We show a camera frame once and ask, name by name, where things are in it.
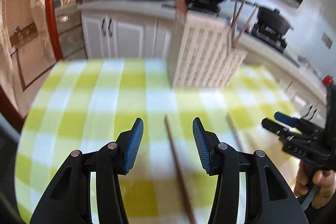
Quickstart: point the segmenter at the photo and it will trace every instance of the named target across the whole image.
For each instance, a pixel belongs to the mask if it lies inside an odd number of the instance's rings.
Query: hand
[[[299,197],[308,193],[308,176],[305,171],[304,161],[300,161],[299,171],[296,177],[294,194]],[[319,209],[328,204],[336,190],[335,172],[333,170],[318,170],[313,176],[313,183],[320,185],[321,188],[315,195],[311,206]]]

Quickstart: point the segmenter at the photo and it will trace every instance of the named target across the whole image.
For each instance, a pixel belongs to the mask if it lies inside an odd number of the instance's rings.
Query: kitchen counter
[[[173,0],[99,0],[79,5],[78,10],[85,12],[119,11],[173,21],[175,10],[173,8],[163,8],[161,7],[162,4],[173,4]],[[304,66],[298,67],[295,65],[291,59],[295,60],[296,57],[290,51],[287,50],[287,56],[282,55],[247,33],[242,36],[239,45],[248,52],[258,55],[259,59],[262,59],[261,63],[264,60],[275,65],[312,92],[324,105],[326,104],[326,89],[321,84],[320,79],[310,70],[306,70]]]
[[[162,8],[162,4],[173,4],[173,0],[99,0],[78,6],[81,11],[120,11],[174,20],[175,9]]]

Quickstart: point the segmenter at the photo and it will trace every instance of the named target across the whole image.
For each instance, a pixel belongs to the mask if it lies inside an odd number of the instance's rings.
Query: wall outlet
[[[327,46],[328,49],[331,48],[331,46],[333,44],[333,41],[331,40],[331,38],[325,32],[323,33],[322,41]]]

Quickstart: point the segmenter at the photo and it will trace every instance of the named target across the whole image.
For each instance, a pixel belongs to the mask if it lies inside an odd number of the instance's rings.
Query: checkered tablecloth
[[[29,223],[42,193],[72,150],[96,151],[140,117],[144,134],[134,168],[120,176],[129,222],[188,223],[164,128],[167,113],[198,223],[207,223],[217,178],[202,169],[193,119],[200,117],[206,130],[236,149],[263,149],[292,182],[297,161],[281,152],[276,136],[260,126],[276,111],[296,112],[263,67],[242,66],[226,90],[171,90],[161,60],[59,62],[39,91],[21,134],[15,170],[20,215]],[[94,173],[91,208],[97,224]]]

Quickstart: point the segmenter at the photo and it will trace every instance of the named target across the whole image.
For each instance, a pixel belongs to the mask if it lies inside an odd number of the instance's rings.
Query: blue gripper pad
[[[193,121],[193,135],[195,138],[195,142],[196,142],[199,158],[202,163],[202,167],[207,172],[207,174],[209,174],[211,171],[210,153],[209,153],[208,147],[203,137],[203,133],[205,133],[204,128],[202,124],[200,124],[200,121],[198,120],[194,119]]]
[[[127,174],[134,165],[135,158],[137,156],[140,142],[143,135],[143,121],[140,118],[134,123],[134,126],[131,130],[132,137],[128,143],[126,152],[125,152],[125,163],[123,166],[124,172]]]

